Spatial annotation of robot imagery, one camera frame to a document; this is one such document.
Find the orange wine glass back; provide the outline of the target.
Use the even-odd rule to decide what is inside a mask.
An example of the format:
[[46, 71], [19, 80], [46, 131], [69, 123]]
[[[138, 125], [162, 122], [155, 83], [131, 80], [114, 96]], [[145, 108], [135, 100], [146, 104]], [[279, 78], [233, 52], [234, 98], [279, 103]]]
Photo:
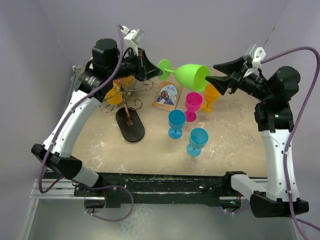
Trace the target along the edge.
[[204, 113], [211, 113], [214, 110], [214, 103], [220, 97], [218, 90], [209, 83], [203, 91], [204, 102], [201, 104], [200, 109]]

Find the green wine glass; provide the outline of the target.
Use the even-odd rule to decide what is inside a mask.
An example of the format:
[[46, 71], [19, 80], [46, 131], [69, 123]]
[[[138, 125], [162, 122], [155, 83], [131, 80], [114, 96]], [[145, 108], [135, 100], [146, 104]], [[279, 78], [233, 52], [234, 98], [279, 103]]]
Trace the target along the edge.
[[162, 59], [157, 67], [162, 71], [158, 76], [160, 80], [166, 80], [173, 74], [182, 87], [193, 92], [201, 93], [209, 83], [206, 77], [210, 75], [210, 69], [205, 65], [185, 64], [173, 70], [171, 62], [168, 59]]

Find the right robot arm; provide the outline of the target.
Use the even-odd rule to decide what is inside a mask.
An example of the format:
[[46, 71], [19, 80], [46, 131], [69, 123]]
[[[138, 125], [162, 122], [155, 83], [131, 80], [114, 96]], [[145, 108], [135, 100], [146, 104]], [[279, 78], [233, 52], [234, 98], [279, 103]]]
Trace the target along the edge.
[[215, 64], [213, 68], [224, 76], [207, 76], [205, 79], [224, 95], [241, 90], [258, 99], [254, 119], [260, 132], [267, 162], [266, 188], [259, 186], [244, 173], [233, 173], [222, 183], [228, 196], [237, 192], [249, 199], [256, 218], [290, 217], [309, 211], [309, 204], [298, 191], [292, 159], [294, 117], [291, 98], [299, 90], [300, 74], [291, 66], [280, 67], [269, 79], [251, 73], [251, 59]]

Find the orange wine glass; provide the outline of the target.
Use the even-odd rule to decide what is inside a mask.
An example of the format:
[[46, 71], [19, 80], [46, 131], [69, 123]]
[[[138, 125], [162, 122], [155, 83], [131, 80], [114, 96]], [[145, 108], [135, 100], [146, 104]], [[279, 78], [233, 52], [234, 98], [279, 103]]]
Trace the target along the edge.
[[121, 90], [121, 83], [119, 80], [114, 80], [113, 87], [105, 95], [105, 99], [108, 104], [119, 105], [123, 102], [123, 93]]
[[218, 90], [209, 83], [203, 91], [204, 102], [201, 104], [200, 109], [204, 113], [211, 113], [214, 110], [214, 103], [220, 97]]

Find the orange wine glass front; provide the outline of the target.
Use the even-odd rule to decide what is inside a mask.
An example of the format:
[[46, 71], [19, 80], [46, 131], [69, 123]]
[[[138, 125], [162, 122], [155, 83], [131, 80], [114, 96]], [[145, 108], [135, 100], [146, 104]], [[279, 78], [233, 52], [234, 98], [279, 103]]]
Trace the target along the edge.
[[105, 99], [108, 104], [119, 105], [123, 102], [123, 93], [121, 90], [121, 83], [119, 80], [114, 80], [113, 87], [105, 95]]

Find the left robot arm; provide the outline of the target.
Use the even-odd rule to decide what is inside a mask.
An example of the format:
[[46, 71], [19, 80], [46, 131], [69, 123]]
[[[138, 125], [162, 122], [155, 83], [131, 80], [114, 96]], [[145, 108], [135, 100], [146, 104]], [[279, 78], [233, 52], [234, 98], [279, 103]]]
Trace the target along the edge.
[[113, 88], [113, 81], [129, 76], [144, 82], [162, 74], [162, 70], [151, 63], [145, 50], [123, 45], [110, 38], [103, 38], [92, 48], [92, 59], [87, 62], [79, 76], [71, 100], [51, 135], [42, 143], [34, 144], [31, 152], [42, 163], [39, 178], [46, 169], [62, 178], [85, 185], [91, 196], [103, 191], [103, 180], [98, 173], [73, 157], [75, 142], [87, 120]]

